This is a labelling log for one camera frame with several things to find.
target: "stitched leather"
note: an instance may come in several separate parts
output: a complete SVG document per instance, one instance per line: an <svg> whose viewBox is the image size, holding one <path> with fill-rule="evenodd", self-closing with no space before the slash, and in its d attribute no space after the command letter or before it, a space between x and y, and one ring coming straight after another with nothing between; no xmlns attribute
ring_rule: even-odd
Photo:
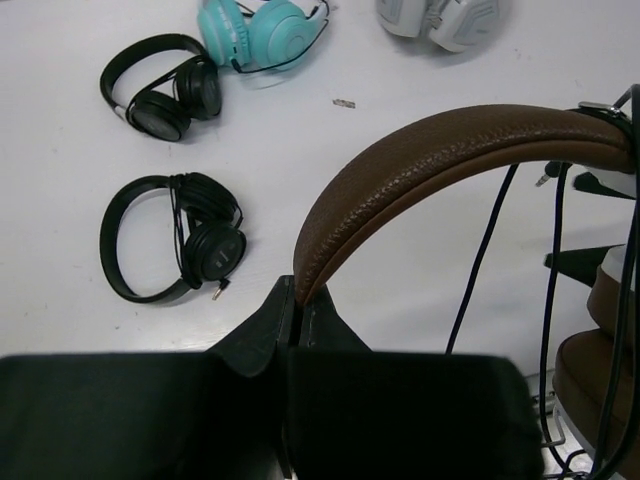
<svg viewBox="0 0 640 480"><path fill-rule="evenodd" d="M537 160L633 171L631 145L616 127L541 107L452 110L376 142L329 183L311 208L293 260L296 301L308 303L367 238L429 195L493 168Z"/></svg>

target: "white surface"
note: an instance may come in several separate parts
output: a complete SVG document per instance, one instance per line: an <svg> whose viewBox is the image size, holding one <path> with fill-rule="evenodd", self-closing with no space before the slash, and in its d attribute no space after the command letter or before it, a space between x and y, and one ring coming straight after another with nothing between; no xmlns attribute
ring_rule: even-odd
<svg viewBox="0 0 640 480"><path fill-rule="evenodd" d="M602 271L616 280L618 283L622 281L622 270L624 269L624 257L626 253L626 244L618 247L613 247L609 249L607 255L605 255L604 260L602 261ZM631 276L631 285L629 288L632 292L635 291L635 279L636 274L634 271L633 275Z"/></svg>
<svg viewBox="0 0 640 480"><path fill-rule="evenodd" d="M624 193L630 197L636 196L636 177L635 175L626 175L620 172L609 172L598 168L588 168L593 175L598 178L601 185Z"/></svg>
<svg viewBox="0 0 640 480"><path fill-rule="evenodd" d="M187 142L172 145L119 120L99 95L98 77L113 55L146 36L197 36L195 0L0 2L0 354L204 349L291 272L299 227L317 195L374 141L451 108L570 108L613 101L640 80L633 0L515 1L495 41L458 56L392 37L373 0L333 3L339 8L307 63L284 75L225 72L221 118L194 125ZM118 98L128 100L183 57L148 60L116 88ZM336 98L357 108L336 107ZM135 178L185 171L208 174L237 195L247 217L246 260L217 302L210 285L176 306L127 303L100 267L104 209ZM525 373L537 370L542 259L551 243L554 187L533 187L541 172L542 164L521 168L459 344L509 355ZM444 349L503 174L423 202L331 280L338 310L371 346ZM624 242L630 207L570 192L565 248ZM176 276L169 211L168 198L155 197L123 226L123 270L141 292ZM560 280L552 346L593 326L587 293Z"/></svg>

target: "headphone cable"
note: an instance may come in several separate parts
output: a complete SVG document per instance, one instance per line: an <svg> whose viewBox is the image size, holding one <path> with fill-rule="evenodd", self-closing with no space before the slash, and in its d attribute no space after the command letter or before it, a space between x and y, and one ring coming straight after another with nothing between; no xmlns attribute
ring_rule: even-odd
<svg viewBox="0 0 640 480"><path fill-rule="evenodd" d="M173 214L173 249L176 254L176 262L180 269L182 279L194 290L202 286L202 282L198 281L189 267L189 261L184 253L184 224L182 222L182 204L180 201L180 188L184 175L173 175L169 177L169 195L171 197L171 210Z"/></svg>
<svg viewBox="0 0 640 480"><path fill-rule="evenodd" d="M631 277L633 273L624 275L625 270L635 270L635 283L633 298L636 305L634 312L634 336L633 336L633 380L631 389L631 406L629 410L629 418L622 438L619 441L618 447L611 455L610 459L604 463L604 466L597 472L595 469L589 476L589 480L607 480L618 470L620 465L629 455L634 444L637 442L638 432L640 431L640 317L638 316L637 305L640 305L640 277L638 275L640 269L640 256L637 255L637 241L640 236L640 203L638 202L638 194L640 192L640 85L633 85L629 92L631 99L631 121L633 129L633 156L635 160L635 186L636 186L636 201L634 204L633 221L631 224L631 230L629 233L630 242L627 244L627 251L624 257L623 264L623 277L620 282L620 296L624 297L624 301L628 302L631 298ZM616 335L614 338L613 358L611 360L611 376L609 378L609 387L607 389L607 397L602 407L602 415L600 421L600 429L598 431L598 444L600 447L602 438L606 437L606 433L609 429L611 417L613 413L613 406L615 404L615 396L617 391L617 384L619 381L619 375L624 354L624 342L626 335L620 335L619 332L626 333L627 323L629 321L629 315L622 316L622 308L618 309L616 315ZM598 463L602 463L602 458L605 455L603 448L596 448L595 460Z"/></svg>
<svg viewBox="0 0 640 480"><path fill-rule="evenodd" d="M562 472L560 473L560 476L557 477L558 480L565 480L566 478L586 478L585 474L579 473L577 475L570 475L571 472L571 463L580 455L584 455L587 452L584 449L580 449L580 450L576 450L575 452L571 453L566 460L565 466L562 468Z"/></svg>
<svg viewBox="0 0 640 480"><path fill-rule="evenodd" d="M567 181L567 171L570 165L562 163L558 175L558 183L556 185L556 202L555 202L555 219L553 227L553 247L551 253L551 268L549 269L549 280L547 283L547 294L544 306L544 318L542 323L542 341L540 345L540 363L539 363L539 410L538 415L540 417L540 427L544 441L546 443L552 443L551 431L549 430L549 423L547 422L547 412L545 409L545 402L542 401L547 395L547 361L549 358L549 340L551 336L551 320L553 316L553 300L555 297L556 284L558 280L558 256L560 254L560 248L562 244L562 223L563 223L563 209L564 209L564 190ZM567 463L562 459L562 456L558 452L558 449L554 445L547 447L551 456L556 463L564 470L565 475L573 473Z"/></svg>
<svg viewBox="0 0 640 480"><path fill-rule="evenodd" d="M240 7L242 10L244 10L244 12L242 12L242 16L245 18L251 18L256 14L256 11L247 7L245 4L240 3L236 0L236 5L238 5L238 7Z"/></svg>
<svg viewBox="0 0 640 480"><path fill-rule="evenodd" d="M502 181L502 186L500 187L500 191L498 192L496 201L493 204L493 209L491 210L491 215L489 216L489 221L487 222L487 228L482 237L482 241L480 242L480 247L478 248L478 253L476 253L476 258L473 261L471 273L469 274L469 280L467 281L467 287L465 288L464 295L462 296L462 302L460 303L460 308L458 309L458 314L456 315L456 320L453 323L453 328L451 330L451 334L449 335L449 342L447 343L446 350L447 355L453 353L453 348L455 347L456 340L458 339L458 334L460 333L460 327L462 327L464 316L467 313L467 308L469 307L469 302L471 301L473 289L476 286L476 280L478 279L478 274L480 273L482 261L484 260L484 256L487 253L487 248L489 247L489 242L491 242L493 231L495 230L496 224L498 223L500 210L502 209L504 199L507 196L507 192L509 191L509 187L511 186L511 182L513 181L513 177L515 176L517 170L517 164L511 165L509 167L509 170L507 171L507 174Z"/></svg>

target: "audio jack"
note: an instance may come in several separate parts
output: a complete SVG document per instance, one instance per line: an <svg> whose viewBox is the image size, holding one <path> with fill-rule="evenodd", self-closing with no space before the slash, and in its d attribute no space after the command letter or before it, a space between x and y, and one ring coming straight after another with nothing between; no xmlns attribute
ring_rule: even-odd
<svg viewBox="0 0 640 480"><path fill-rule="evenodd" d="M544 166L544 175L536 182L536 187L541 187L552 178L558 178L560 176L560 169L562 168L562 162L549 162Z"/></svg>
<svg viewBox="0 0 640 480"><path fill-rule="evenodd" d="M223 278L222 280L220 280L220 285L218 285L218 288L216 289L215 292L213 292L213 299L212 300L217 300L218 297L220 295L222 295L222 292L225 291L225 289L229 286L231 282L229 280L227 280L226 278Z"/></svg>

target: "white headphones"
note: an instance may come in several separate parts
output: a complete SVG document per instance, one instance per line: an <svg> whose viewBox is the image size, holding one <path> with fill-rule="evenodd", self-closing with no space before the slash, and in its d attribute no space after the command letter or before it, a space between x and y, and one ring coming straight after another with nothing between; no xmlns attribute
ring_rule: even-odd
<svg viewBox="0 0 640 480"><path fill-rule="evenodd" d="M480 43L500 19L499 0L376 0L378 20L389 32L429 38L450 52Z"/></svg>

